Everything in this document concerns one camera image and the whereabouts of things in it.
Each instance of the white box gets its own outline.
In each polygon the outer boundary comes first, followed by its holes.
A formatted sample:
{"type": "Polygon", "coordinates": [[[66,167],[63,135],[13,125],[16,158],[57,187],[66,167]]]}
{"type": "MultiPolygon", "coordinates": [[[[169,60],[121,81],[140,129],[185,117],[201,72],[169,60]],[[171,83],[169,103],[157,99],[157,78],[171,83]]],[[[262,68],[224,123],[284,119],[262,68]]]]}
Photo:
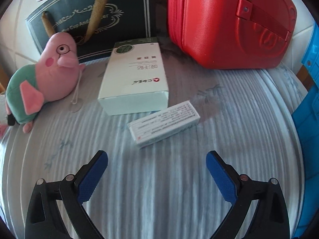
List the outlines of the white box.
{"type": "Polygon", "coordinates": [[[168,85],[156,37],[115,44],[98,101],[108,115],[167,108],[168,85]]]}
{"type": "Polygon", "coordinates": [[[145,147],[190,128],[200,115],[189,101],[169,107],[128,124],[135,143],[145,147]]]}

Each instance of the pink cheek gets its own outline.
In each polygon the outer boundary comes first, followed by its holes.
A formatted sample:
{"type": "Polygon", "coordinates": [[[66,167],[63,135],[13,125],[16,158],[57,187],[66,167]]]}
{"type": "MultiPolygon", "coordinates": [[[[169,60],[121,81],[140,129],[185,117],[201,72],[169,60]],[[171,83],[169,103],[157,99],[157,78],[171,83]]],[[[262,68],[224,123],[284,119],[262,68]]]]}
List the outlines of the pink cheek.
{"type": "Polygon", "coordinates": [[[48,58],[47,61],[45,61],[45,65],[47,67],[50,67],[51,65],[53,65],[54,63],[54,59],[52,57],[48,58]]]}

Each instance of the blue gripper pad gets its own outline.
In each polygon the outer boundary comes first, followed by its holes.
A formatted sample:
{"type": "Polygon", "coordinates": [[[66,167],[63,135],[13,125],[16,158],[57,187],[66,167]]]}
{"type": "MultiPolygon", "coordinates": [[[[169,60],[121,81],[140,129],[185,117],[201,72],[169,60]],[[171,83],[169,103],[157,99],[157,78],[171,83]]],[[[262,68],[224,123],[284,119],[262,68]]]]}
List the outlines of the blue gripper pad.
{"type": "Polygon", "coordinates": [[[214,178],[224,200],[234,205],[237,200],[236,186],[226,170],[211,152],[206,156],[206,166],[211,173],[211,176],[214,178]]]}
{"type": "Polygon", "coordinates": [[[107,164],[107,153],[103,152],[87,172],[87,175],[82,179],[82,182],[79,184],[78,202],[80,205],[82,205],[83,202],[90,200],[99,180],[106,170],[107,164]]]}

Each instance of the screw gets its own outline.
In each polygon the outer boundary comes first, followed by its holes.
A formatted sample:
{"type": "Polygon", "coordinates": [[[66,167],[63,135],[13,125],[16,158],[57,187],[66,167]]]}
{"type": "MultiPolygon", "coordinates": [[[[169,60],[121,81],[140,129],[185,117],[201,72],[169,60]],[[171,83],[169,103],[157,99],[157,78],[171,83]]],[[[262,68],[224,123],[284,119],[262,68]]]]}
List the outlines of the screw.
{"type": "Polygon", "coordinates": [[[66,179],[68,182],[73,181],[74,175],[73,175],[73,174],[69,174],[67,177],[65,177],[65,179],[66,179]]]}
{"type": "Polygon", "coordinates": [[[271,183],[274,184],[274,185],[277,185],[278,184],[278,180],[275,179],[275,178],[271,178],[271,183]]]}
{"type": "Polygon", "coordinates": [[[44,180],[43,180],[43,179],[37,180],[37,185],[41,185],[42,183],[44,183],[44,180]]]}
{"type": "Polygon", "coordinates": [[[246,174],[240,175],[240,179],[244,182],[248,181],[249,177],[246,174]]]}

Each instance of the gift bag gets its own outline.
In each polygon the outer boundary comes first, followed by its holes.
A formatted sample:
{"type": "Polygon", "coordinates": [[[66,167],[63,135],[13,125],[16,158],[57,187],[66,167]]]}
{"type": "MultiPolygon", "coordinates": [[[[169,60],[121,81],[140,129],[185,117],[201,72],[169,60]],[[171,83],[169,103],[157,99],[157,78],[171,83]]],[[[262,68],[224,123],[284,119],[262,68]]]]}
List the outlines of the gift bag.
{"type": "Polygon", "coordinates": [[[82,63],[109,56],[118,41],[155,36],[155,0],[48,0],[26,22],[39,53],[64,31],[82,63]]]}

